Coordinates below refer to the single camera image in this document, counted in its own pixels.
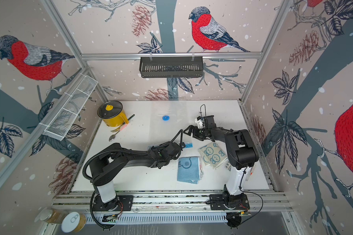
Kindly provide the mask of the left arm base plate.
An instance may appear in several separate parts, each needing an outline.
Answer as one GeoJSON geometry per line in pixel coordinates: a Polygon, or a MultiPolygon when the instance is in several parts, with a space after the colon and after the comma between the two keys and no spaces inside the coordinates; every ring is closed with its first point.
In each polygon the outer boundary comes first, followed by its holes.
{"type": "Polygon", "coordinates": [[[91,197],[90,206],[94,212],[108,212],[108,211],[117,211],[117,212],[129,212],[131,211],[134,197],[132,195],[119,195],[116,196],[113,200],[104,203],[100,195],[94,195],[91,197]]]}

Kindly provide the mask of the clear vacuum bag blue zip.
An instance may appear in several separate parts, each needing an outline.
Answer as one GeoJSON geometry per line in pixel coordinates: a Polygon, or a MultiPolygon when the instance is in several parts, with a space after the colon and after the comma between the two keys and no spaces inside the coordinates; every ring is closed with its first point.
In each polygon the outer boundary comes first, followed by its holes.
{"type": "Polygon", "coordinates": [[[143,148],[170,141],[179,130],[195,124],[200,101],[142,101],[134,117],[133,142],[143,148]]]}

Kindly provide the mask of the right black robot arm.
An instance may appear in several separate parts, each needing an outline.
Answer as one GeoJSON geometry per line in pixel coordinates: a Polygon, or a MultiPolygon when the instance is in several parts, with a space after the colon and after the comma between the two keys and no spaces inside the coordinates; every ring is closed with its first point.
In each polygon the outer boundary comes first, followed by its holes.
{"type": "Polygon", "coordinates": [[[231,164],[230,177],[224,185],[222,200],[219,202],[229,210],[249,209],[247,195],[243,190],[245,179],[250,175],[259,155],[248,130],[232,130],[217,127],[214,116],[197,117],[196,126],[190,125],[183,133],[199,141],[210,140],[225,143],[227,159],[231,164]]]}

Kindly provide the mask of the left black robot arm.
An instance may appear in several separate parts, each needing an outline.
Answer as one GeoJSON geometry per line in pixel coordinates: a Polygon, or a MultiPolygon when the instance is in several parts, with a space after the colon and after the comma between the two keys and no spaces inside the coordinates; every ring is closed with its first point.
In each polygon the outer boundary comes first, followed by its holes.
{"type": "Polygon", "coordinates": [[[138,151],[121,147],[114,143],[91,157],[82,168],[82,175],[94,187],[97,199],[91,197],[99,211],[111,211],[120,204],[113,179],[126,167],[144,166],[158,168],[177,160],[185,148],[185,143],[166,142],[153,146],[147,151],[138,151]]]}

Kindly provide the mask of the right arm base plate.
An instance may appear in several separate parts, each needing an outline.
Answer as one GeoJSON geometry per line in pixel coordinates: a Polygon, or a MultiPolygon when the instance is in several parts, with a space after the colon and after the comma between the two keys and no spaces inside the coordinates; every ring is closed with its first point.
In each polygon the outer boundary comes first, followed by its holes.
{"type": "Polygon", "coordinates": [[[222,195],[222,194],[211,194],[209,199],[205,201],[210,209],[213,211],[217,210],[245,210],[250,209],[249,201],[244,193],[239,195],[222,195]]]}

